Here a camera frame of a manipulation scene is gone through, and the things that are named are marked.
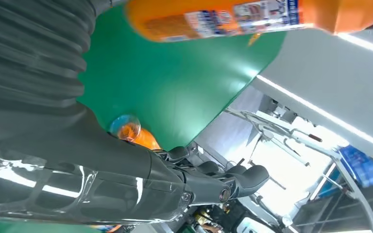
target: plastic bottle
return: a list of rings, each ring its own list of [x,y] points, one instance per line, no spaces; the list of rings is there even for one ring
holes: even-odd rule
[[[138,118],[133,115],[122,115],[115,119],[109,132],[121,140],[137,143],[150,150],[161,149],[155,137],[148,130],[141,128]]]
[[[373,25],[373,0],[131,0],[126,13],[157,42],[308,27],[349,33]]]

